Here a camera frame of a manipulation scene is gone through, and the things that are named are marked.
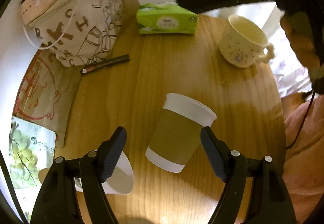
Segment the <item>cream ceramic mug with bear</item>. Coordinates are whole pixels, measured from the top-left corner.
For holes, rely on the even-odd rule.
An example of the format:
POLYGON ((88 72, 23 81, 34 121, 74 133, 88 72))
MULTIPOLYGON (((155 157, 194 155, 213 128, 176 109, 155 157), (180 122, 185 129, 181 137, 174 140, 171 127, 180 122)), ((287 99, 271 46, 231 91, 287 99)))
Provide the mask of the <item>cream ceramic mug with bear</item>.
POLYGON ((239 15, 228 17, 228 26, 218 46, 222 56, 239 68, 268 63, 275 57, 274 46, 269 43, 262 29, 239 15))

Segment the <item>paper cup with brown sleeve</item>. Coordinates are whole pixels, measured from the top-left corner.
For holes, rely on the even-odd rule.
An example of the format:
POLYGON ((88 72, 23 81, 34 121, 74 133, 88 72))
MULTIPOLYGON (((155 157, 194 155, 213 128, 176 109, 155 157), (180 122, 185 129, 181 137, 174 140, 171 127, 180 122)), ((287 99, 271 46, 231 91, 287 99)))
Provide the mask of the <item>paper cup with brown sleeve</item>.
POLYGON ((203 103, 168 93, 145 152, 155 166, 180 173, 200 144, 200 132, 210 127, 216 114, 203 103))

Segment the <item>dark brown pen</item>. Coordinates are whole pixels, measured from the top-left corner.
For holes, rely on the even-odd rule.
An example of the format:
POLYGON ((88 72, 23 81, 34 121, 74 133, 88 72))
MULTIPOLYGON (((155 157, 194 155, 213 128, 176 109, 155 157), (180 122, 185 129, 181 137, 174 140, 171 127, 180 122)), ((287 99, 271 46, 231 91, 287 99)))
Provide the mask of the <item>dark brown pen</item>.
POLYGON ((94 64, 91 66, 88 66, 86 68, 83 68, 81 70, 81 75, 85 75, 88 74, 90 72, 96 71, 96 70, 100 70, 100 69, 104 69, 113 65, 117 65, 117 64, 121 64, 121 63, 125 63, 130 61, 130 56, 128 54, 119 56, 119 57, 115 57, 106 61, 103 61, 101 63, 98 64, 94 64))

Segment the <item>white paper cup lying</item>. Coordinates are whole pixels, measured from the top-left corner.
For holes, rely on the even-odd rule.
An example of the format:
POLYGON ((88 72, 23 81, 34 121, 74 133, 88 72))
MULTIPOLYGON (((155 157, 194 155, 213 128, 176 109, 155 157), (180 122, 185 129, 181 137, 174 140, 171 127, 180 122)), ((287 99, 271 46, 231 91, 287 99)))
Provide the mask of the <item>white paper cup lying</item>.
POLYGON ((128 157, 122 151, 112 176, 102 183, 102 187, 105 194, 128 195, 132 192, 133 185, 133 169, 128 157))

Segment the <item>green tissue pack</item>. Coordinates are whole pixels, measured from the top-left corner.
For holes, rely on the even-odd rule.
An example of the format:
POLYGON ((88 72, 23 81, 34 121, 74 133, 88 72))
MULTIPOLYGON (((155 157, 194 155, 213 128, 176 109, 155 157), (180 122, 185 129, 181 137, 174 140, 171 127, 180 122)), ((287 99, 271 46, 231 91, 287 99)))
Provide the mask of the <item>green tissue pack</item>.
POLYGON ((176 0, 138 0, 136 20, 142 35, 194 34, 198 15, 178 6, 176 0))

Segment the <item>brown paper bag red print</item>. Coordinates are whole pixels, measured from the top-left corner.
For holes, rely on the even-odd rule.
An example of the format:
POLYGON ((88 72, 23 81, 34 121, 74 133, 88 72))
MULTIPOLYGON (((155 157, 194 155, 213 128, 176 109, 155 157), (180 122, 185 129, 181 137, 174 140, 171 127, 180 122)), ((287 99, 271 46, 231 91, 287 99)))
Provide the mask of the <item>brown paper bag red print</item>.
POLYGON ((81 69, 80 66, 65 67, 50 50, 38 50, 18 90, 13 115, 54 131, 57 148, 65 144, 81 69))

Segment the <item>grape picture placemat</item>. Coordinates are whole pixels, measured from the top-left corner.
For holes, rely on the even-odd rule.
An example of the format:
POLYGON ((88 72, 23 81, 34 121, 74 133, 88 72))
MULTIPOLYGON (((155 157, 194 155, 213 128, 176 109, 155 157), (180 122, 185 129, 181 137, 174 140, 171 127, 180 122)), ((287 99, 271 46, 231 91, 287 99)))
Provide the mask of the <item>grape picture placemat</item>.
POLYGON ((15 189, 40 185, 39 172, 54 160, 56 133, 12 117, 9 134, 9 173, 15 189))

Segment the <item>printed canvas tote bag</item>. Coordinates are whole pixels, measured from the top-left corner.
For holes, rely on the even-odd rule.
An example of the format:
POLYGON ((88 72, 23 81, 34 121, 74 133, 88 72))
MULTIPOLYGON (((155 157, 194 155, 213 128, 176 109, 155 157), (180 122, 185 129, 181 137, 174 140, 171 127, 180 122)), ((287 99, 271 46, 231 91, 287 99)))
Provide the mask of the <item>printed canvas tote bag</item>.
POLYGON ((113 49, 123 21, 122 0, 57 0, 26 24, 40 44, 65 67, 104 61, 113 49))

